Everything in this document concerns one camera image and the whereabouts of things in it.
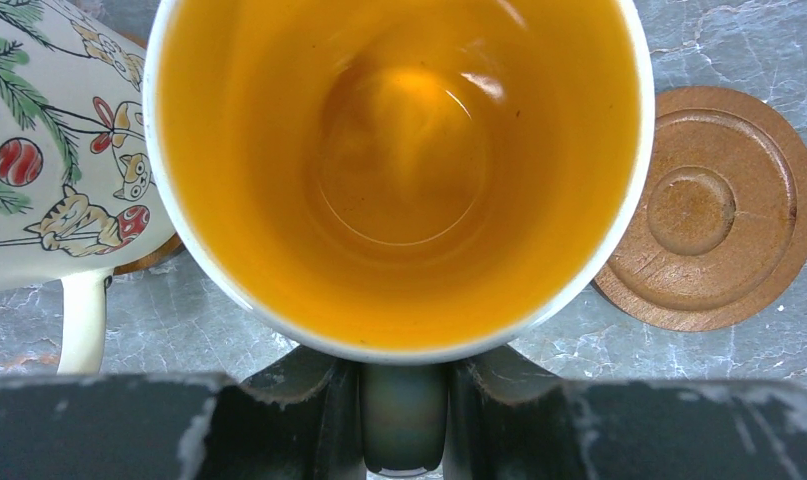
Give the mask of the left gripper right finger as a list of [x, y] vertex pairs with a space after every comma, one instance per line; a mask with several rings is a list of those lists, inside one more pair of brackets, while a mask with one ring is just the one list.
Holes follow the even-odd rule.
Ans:
[[807, 479], [807, 391], [582, 381], [511, 347], [449, 371], [448, 479]]

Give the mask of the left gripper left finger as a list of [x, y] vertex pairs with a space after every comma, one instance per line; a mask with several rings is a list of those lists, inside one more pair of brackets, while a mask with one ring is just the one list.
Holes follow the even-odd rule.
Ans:
[[361, 479], [356, 364], [0, 377], [0, 479]]

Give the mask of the brown wooden coaster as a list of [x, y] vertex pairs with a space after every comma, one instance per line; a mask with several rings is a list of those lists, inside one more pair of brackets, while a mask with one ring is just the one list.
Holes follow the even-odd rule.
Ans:
[[170, 258], [172, 255], [176, 253], [177, 250], [182, 250], [182, 248], [183, 248], [182, 240], [177, 234], [174, 234], [170, 239], [168, 239], [164, 244], [162, 244], [159, 248], [157, 248], [150, 254], [133, 262], [116, 267], [113, 271], [113, 274], [124, 275], [141, 271], [147, 268], [151, 268], [159, 264], [160, 262]]
[[729, 88], [673, 89], [656, 112], [640, 203], [596, 287], [659, 328], [733, 326], [807, 259], [807, 147], [778, 111]]

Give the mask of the white mug orange inside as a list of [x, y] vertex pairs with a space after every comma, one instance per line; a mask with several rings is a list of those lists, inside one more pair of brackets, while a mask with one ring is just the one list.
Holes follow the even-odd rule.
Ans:
[[434, 469], [440, 365], [517, 338], [616, 249], [652, 150], [631, 1], [163, 1], [159, 194], [233, 301], [364, 367], [367, 467]]

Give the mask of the white mug green inside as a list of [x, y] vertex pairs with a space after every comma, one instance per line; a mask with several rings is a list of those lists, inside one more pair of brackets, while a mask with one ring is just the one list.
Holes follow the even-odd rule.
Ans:
[[116, 267], [176, 233], [147, 155], [144, 47], [68, 1], [0, 1], [0, 291], [58, 280], [58, 370], [94, 374]]

